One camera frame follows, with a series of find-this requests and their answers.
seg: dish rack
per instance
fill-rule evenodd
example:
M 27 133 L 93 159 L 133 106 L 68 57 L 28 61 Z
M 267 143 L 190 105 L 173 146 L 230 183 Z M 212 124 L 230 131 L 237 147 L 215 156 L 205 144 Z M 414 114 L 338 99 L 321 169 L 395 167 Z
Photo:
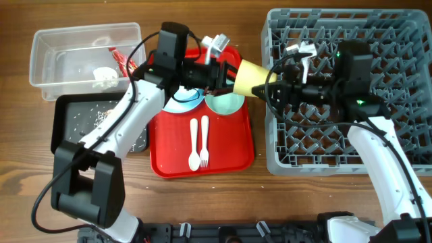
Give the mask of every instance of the dish rack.
M 290 45 L 314 43 L 310 72 L 331 76 L 338 43 L 367 42 L 373 53 L 371 92 L 391 111 L 399 141 L 419 176 L 432 176 L 432 32 L 427 14 L 403 9 L 272 9 L 261 32 L 262 65 L 271 68 Z M 287 107 L 285 118 L 302 124 L 326 122 L 328 106 Z M 290 127 L 268 110 L 267 168 L 279 176 L 367 173 L 346 138 L 348 128 Z

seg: clear plastic bin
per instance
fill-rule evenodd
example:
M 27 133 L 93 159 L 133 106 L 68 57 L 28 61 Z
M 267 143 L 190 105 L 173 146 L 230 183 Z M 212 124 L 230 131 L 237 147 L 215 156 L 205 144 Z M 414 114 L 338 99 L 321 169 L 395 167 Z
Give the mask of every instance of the clear plastic bin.
M 137 23 L 39 30 L 33 38 L 30 83 L 42 89 L 42 98 L 47 101 L 61 95 L 126 90 L 128 78 L 123 77 L 108 48 L 116 47 L 129 55 L 140 41 Z M 140 65 L 145 58 L 142 46 L 133 60 Z M 96 80 L 93 71 L 101 67 L 112 68 L 119 78 Z

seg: red tray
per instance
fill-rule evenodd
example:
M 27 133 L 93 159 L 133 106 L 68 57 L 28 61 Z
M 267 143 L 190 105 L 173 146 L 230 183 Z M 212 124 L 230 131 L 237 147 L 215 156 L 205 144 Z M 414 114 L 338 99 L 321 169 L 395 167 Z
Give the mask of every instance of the red tray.
M 206 50 L 202 50 L 203 62 Z M 187 50 L 187 57 L 196 57 L 198 49 Z M 233 47 L 226 47 L 218 61 L 228 61 L 238 68 L 239 53 Z M 209 116 L 209 166 L 191 171 L 188 164 L 191 153 L 190 120 L 198 120 L 198 153 L 201 150 L 201 117 Z M 241 171 L 254 160 L 254 145 L 250 131 L 248 105 L 228 116 L 212 112 L 205 101 L 195 109 L 182 114 L 161 111 L 148 126 L 150 136 L 150 160 L 153 171 L 160 177 L 181 178 L 212 173 Z

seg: wooden floor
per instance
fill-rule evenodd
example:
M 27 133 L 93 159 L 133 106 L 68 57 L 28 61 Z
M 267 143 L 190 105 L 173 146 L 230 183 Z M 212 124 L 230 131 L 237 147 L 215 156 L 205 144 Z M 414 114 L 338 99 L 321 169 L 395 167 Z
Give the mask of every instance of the wooden floor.
M 198 36 L 227 34 L 243 58 L 261 64 L 260 32 L 267 12 L 275 7 L 422 9 L 432 16 L 430 0 L 11 2 L 0 1 L 0 242 L 76 241 L 76 232 L 46 235 L 30 222 L 34 200 L 53 169 L 49 146 L 55 104 L 43 101 L 41 91 L 28 83 L 32 38 L 37 30 L 137 22 L 146 36 L 158 31 L 163 21 L 177 21 Z M 148 47 L 153 49 L 155 45 L 153 40 Z M 126 208 L 144 222 L 283 221 L 314 219 L 317 213 L 326 211 L 351 211 L 382 224 L 379 202 L 367 175 L 271 175 L 265 160 L 265 104 L 258 99 L 248 99 L 248 104 L 256 149 L 256 159 L 249 169 L 164 180 L 152 172 L 149 152 L 130 155 L 124 161 Z M 432 178 L 421 181 L 432 192 Z M 79 223 L 52 210 L 48 198 L 38 218 L 51 228 Z

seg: white fork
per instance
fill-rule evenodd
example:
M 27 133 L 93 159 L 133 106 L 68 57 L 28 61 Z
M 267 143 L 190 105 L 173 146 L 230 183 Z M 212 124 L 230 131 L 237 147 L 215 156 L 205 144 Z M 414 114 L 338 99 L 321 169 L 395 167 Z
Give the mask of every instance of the white fork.
M 207 150 L 207 135 L 209 133 L 209 117 L 204 115 L 201 118 L 201 134 L 202 134 L 202 148 L 200 152 L 200 166 L 209 166 L 209 151 Z

